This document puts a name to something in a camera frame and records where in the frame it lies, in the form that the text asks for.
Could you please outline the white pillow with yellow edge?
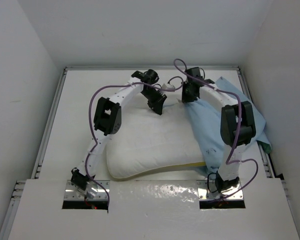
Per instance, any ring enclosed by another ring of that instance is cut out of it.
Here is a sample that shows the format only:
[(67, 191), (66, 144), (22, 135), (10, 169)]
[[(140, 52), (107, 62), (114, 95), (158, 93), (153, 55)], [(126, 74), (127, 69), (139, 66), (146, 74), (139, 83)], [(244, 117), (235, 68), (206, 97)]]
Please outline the white pillow with yellow edge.
[(185, 105), (166, 103), (158, 115), (139, 97), (123, 108), (122, 125), (106, 145), (106, 162), (110, 175), (121, 180), (206, 164)]

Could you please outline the light blue pillowcase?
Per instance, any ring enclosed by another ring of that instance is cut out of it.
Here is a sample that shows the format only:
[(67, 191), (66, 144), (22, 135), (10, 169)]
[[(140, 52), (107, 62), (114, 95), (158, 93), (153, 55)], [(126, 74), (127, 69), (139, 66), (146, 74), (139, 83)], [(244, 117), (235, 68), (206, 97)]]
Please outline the light blue pillowcase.
[[(256, 135), (251, 139), (248, 146), (250, 147), (254, 142), (259, 142), (263, 150), (269, 154), (272, 151), (272, 145), (264, 132), (266, 120), (255, 106), (252, 109)], [(205, 161), (202, 171), (205, 175), (215, 173), (223, 161), (225, 148), (220, 134), (221, 113), (202, 99), (186, 103), (185, 110)]]

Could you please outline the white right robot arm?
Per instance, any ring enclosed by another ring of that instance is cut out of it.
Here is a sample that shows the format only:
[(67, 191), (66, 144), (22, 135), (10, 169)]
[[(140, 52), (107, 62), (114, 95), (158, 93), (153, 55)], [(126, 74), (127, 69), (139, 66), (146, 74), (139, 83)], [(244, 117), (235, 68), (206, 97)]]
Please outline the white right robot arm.
[(241, 101), (230, 91), (221, 90), (215, 82), (201, 75), (200, 67), (184, 71), (186, 82), (182, 87), (184, 103), (201, 99), (220, 112), (220, 136), (224, 142), (223, 162), (215, 173), (214, 185), (218, 193), (236, 187), (240, 181), (239, 167), (242, 153), (256, 135), (252, 104)]

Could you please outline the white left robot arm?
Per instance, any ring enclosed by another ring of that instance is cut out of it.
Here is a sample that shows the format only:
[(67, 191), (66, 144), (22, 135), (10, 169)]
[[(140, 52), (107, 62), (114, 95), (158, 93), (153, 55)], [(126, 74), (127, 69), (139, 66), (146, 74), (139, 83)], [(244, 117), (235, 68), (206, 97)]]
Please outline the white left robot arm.
[[(167, 96), (155, 84), (159, 81), (156, 71), (149, 69), (145, 72), (135, 71), (127, 83), (123, 85), (106, 85), (98, 89), (91, 97), (88, 107), (89, 129), (92, 142), (88, 147), (85, 160), (71, 170), (71, 183), (88, 199), (96, 197), (100, 189), (104, 190), (106, 198), (109, 192), (99, 182), (94, 180), (91, 172), (100, 162), (110, 137), (116, 134), (122, 125), (124, 107), (138, 94), (147, 99), (147, 105), (154, 113), (161, 115)], [(110, 97), (100, 97), (96, 104), (95, 113), (92, 106), (98, 93), (105, 89), (117, 88), (118, 91)]]

